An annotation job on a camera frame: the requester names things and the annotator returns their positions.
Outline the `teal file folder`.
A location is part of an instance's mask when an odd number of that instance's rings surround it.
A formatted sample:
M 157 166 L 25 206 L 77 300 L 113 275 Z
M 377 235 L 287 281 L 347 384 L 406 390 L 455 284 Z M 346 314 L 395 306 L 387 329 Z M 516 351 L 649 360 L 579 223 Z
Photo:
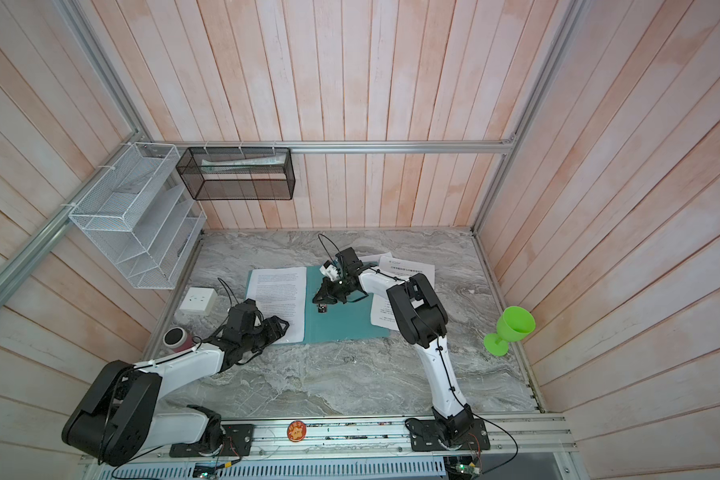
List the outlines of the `teal file folder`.
M 324 314 L 319 314 L 317 305 L 312 303 L 322 282 L 317 266 L 307 268 L 305 337 L 299 344 L 314 344 L 344 340 L 386 338 L 390 331 L 374 326 L 370 322 L 372 299 L 357 303 L 329 305 Z

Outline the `paper with English text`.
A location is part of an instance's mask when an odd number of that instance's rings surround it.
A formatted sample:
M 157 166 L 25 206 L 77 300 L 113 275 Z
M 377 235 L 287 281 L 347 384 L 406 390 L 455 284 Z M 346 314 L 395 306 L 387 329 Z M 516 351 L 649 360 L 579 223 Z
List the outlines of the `paper with English text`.
M 305 337 L 307 268 L 255 269 L 249 275 L 246 297 L 256 301 L 265 318 L 289 323 L 277 344 L 299 344 Z

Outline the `paper with XDOF heading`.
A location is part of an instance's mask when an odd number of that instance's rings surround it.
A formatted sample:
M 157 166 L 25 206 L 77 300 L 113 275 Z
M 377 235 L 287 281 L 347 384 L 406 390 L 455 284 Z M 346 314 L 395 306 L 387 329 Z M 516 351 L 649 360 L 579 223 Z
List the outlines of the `paper with XDOF heading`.
M 404 284 L 416 274 L 424 275 L 431 285 L 435 284 L 435 266 L 432 264 L 382 256 L 361 275 L 361 286 L 372 295 L 370 322 L 374 326 L 398 331 L 387 290 Z

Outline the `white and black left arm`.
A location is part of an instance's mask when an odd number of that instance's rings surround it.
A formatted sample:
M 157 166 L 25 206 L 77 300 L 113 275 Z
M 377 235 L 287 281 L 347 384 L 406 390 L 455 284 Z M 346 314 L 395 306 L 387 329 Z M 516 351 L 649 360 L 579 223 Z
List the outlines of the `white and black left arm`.
M 159 401 L 196 380 L 245 365 L 289 327 L 278 316 L 264 317 L 256 302 L 246 299 L 184 351 L 136 364 L 106 364 L 63 426 L 62 442 L 113 467 L 163 446 L 185 445 L 206 457 L 220 454 L 228 438 L 220 414 L 200 405 L 160 412 Z

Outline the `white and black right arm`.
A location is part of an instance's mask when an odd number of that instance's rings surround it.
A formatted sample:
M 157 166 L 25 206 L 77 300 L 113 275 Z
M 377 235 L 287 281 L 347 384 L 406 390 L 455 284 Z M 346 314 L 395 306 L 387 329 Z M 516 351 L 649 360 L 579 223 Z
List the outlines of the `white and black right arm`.
M 490 448 L 485 423 L 474 414 L 458 385 L 449 357 L 448 314 L 428 278 L 419 272 L 400 275 L 362 262 L 353 248 L 326 261 L 313 297 L 315 304 L 349 303 L 360 292 L 387 300 L 399 333 L 414 347 L 432 396 L 431 420 L 408 418 L 411 448 L 418 452 Z

